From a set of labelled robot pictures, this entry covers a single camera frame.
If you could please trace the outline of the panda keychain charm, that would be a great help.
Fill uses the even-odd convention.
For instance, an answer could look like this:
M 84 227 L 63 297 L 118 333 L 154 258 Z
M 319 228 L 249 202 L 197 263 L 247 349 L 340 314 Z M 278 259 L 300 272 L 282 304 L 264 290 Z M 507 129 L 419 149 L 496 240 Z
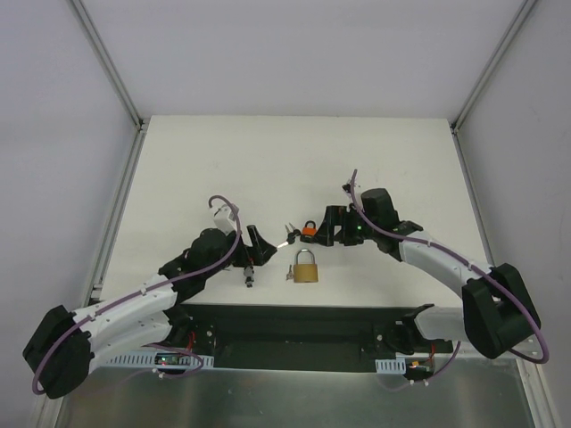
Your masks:
M 254 267 L 247 266 L 244 268 L 244 283 L 247 288 L 252 288 L 254 283 Z

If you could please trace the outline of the large brass padlock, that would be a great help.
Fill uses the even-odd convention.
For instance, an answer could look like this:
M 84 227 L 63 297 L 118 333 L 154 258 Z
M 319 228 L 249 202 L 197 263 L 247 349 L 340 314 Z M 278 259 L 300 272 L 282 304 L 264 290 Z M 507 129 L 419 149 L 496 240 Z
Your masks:
M 315 284 L 319 281 L 319 269 L 315 254 L 309 249 L 295 253 L 293 280 L 296 284 Z

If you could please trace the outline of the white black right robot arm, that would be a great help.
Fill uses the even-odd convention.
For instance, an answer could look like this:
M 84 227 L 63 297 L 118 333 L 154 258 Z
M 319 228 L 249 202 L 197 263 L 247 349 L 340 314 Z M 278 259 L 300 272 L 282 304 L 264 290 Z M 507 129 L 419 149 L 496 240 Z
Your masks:
M 400 219 L 384 188 L 351 198 L 347 206 L 327 206 L 309 243 L 355 246 L 372 241 L 381 252 L 445 285 L 462 303 L 453 309 L 432 303 L 413 309 L 384 334 L 388 347 L 411 355 L 433 341 L 468 342 L 481 355 L 495 359 L 505 352 L 521 357 L 516 346 L 534 336 L 542 354 L 529 360 L 535 364 L 548 361 L 541 320 L 515 267 L 475 263 L 437 242 L 422 226 Z

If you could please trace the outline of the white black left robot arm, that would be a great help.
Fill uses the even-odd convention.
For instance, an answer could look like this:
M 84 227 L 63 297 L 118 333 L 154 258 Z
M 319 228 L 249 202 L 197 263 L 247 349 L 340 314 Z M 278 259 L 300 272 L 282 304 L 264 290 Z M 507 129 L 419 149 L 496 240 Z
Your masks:
M 163 342 L 182 345 L 189 329 L 183 302 L 221 270 L 261 267 L 277 253 L 256 226 L 246 231 L 250 244 L 237 231 L 205 229 L 134 291 L 80 309 L 59 305 L 48 310 L 22 352 L 34 373 L 33 392 L 58 399 L 126 350 Z

